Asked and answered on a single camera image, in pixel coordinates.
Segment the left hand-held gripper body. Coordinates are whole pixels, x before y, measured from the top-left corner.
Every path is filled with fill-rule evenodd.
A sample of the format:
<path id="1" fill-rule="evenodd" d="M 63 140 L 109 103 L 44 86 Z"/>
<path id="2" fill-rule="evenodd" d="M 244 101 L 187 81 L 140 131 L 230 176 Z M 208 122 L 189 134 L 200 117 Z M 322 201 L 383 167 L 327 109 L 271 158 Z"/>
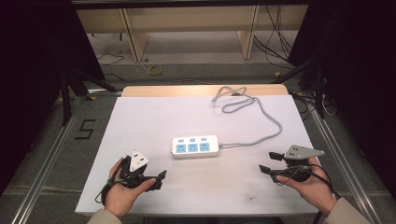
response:
<path id="1" fill-rule="evenodd" d="M 144 176 L 148 163 L 149 159 L 136 150 L 126 156 L 121 162 L 121 184 L 126 188 L 134 189 L 151 179 L 151 176 Z"/>

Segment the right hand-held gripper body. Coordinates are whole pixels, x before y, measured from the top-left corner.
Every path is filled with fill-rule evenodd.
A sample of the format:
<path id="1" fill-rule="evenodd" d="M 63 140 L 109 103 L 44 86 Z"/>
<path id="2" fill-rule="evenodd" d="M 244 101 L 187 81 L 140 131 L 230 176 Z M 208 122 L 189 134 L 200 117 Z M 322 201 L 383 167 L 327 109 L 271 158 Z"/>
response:
<path id="1" fill-rule="evenodd" d="M 283 176 L 289 177 L 297 182 L 305 182 L 310 177 L 309 158 L 323 156 L 323 150 L 293 145 L 282 155 L 287 168 L 281 172 Z"/>

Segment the person's left hand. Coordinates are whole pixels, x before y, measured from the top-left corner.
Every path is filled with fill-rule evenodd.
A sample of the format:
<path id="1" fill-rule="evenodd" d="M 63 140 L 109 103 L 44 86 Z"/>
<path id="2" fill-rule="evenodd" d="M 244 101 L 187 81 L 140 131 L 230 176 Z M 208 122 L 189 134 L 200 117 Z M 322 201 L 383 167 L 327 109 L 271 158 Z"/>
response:
<path id="1" fill-rule="evenodd" d="M 138 196 L 148 191 L 155 182 L 156 180 L 151 178 L 134 189 L 115 184 L 106 195 L 105 209 L 117 218 L 124 217 L 132 209 Z"/>

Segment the person's right hand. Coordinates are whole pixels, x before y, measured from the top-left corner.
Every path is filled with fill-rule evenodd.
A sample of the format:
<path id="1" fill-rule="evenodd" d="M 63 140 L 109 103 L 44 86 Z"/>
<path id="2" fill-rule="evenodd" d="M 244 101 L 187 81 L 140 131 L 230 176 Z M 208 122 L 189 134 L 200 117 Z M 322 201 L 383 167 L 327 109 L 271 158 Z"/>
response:
<path id="1" fill-rule="evenodd" d="M 297 182 L 285 176 L 279 176 L 280 184 L 296 189 L 311 205 L 315 206 L 325 217 L 332 211 L 336 200 L 329 186 L 319 178 L 311 175 L 305 182 Z"/>

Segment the white power strip blue sockets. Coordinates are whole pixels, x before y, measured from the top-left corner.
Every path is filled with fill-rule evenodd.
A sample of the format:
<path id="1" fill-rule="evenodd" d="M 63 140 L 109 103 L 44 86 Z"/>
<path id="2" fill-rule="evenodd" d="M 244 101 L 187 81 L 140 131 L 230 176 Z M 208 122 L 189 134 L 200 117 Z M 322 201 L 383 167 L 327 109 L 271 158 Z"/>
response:
<path id="1" fill-rule="evenodd" d="M 176 137 L 171 153 L 176 159 L 215 157 L 219 154 L 219 139 L 215 135 Z"/>

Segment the black metal stand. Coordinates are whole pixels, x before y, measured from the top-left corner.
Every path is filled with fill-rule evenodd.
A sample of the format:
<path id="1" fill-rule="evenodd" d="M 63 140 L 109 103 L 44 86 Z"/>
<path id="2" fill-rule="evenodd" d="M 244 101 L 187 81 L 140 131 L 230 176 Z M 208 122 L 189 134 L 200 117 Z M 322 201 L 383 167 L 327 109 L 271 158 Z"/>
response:
<path id="1" fill-rule="evenodd" d="M 309 87 L 315 87 L 315 109 L 321 119 L 324 119 L 324 109 L 322 105 L 323 91 L 323 75 L 320 68 L 320 63 L 316 59 L 308 59 L 297 67 L 291 69 L 286 75 L 278 77 L 273 84 L 281 84 L 292 77 L 302 74 L 299 82 L 301 90 L 307 90 Z"/>
<path id="2" fill-rule="evenodd" d="M 69 88 L 71 88 L 76 96 L 85 97 L 88 94 L 88 89 L 83 83 L 84 80 L 88 80 L 110 92 L 122 91 L 122 89 L 111 86 L 102 79 L 94 77 L 93 75 L 90 75 L 79 69 L 71 68 L 69 70 L 65 70 L 61 75 L 61 93 L 64 109 L 63 125 L 65 125 L 70 120 L 72 115 Z"/>

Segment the light wooden table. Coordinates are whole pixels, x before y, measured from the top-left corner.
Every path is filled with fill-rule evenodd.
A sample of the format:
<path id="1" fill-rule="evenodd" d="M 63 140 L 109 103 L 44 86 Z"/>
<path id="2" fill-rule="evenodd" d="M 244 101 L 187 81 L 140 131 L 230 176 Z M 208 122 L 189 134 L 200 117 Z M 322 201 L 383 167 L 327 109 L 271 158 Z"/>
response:
<path id="1" fill-rule="evenodd" d="M 230 85 L 237 90 L 246 87 L 248 95 L 287 95 L 289 92 L 282 84 L 242 84 Z M 173 85 L 173 86 L 128 86 L 122 97 L 182 97 L 215 96 L 222 85 Z"/>

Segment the dark curtain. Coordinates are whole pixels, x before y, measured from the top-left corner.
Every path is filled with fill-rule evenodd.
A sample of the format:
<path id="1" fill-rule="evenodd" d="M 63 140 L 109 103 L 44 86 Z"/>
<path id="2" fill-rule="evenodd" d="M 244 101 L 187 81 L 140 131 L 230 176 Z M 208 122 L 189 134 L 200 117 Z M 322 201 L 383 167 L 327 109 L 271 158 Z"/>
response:
<path id="1" fill-rule="evenodd" d="M 0 196 L 74 71 L 105 78 L 72 0 L 0 0 Z"/>
<path id="2" fill-rule="evenodd" d="M 327 90 L 396 197 L 396 0 L 311 0 L 289 60 L 299 65 L 311 56 L 345 2 L 352 6 L 342 13 L 322 61 Z"/>

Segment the aluminium floor rail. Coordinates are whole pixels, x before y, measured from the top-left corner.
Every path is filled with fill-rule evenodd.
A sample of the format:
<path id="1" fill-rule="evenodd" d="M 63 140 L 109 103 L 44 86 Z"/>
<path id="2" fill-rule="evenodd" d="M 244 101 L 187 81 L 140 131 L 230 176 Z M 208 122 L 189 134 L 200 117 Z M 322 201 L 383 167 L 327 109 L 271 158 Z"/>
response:
<path id="1" fill-rule="evenodd" d="M 40 192 L 44 188 L 44 185 L 50 176 L 50 172 L 59 157 L 67 136 L 69 135 L 72 126 L 75 123 L 76 116 L 78 115 L 79 110 L 81 109 L 84 102 L 84 97 L 76 97 L 75 102 L 72 104 L 72 114 L 69 120 L 65 123 L 65 125 L 62 126 L 61 130 L 57 134 L 57 137 L 49 150 L 49 154 L 41 165 L 38 174 L 35 176 L 33 184 L 28 188 L 20 206 L 16 211 L 16 214 L 11 221 L 11 224 L 26 224 L 35 207 L 35 203 L 37 202 Z"/>
<path id="2" fill-rule="evenodd" d="M 377 213 L 374 203 L 353 171 L 352 166 L 347 161 L 347 157 L 344 155 L 342 149 L 337 143 L 328 123 L 324 118 L 324 114 L 323 99 L 318 96 L 315 100 L 313 118 L 327 144 L 330 153 L 332 154 L 333 159 L 335 160 L 337 168 L 344 178 L 350 194 L 354 198 L 356 205 L 361 210 L 361 213 L 372 224 L 382 224 L 382 219 Z"/>

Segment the beige wooden desk frame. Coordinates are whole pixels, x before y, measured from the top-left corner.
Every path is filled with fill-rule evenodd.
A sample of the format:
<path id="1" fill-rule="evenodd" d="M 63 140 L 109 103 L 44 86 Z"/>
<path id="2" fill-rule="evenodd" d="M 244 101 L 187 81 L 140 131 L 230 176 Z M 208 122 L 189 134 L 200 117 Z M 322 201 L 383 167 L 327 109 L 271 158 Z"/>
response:
<path id="1" fill-rule="evenodd" d="M 241 7 L 164 7 L 79 9 L 88 34 L 125 34 L 136 62 L 142 60 L 150 33 L 235 31 L 242 57 L 250 58 L 253 34 L 273 28 L 280 19 L 283 31 L 301 28 L 307 5 Z"/>

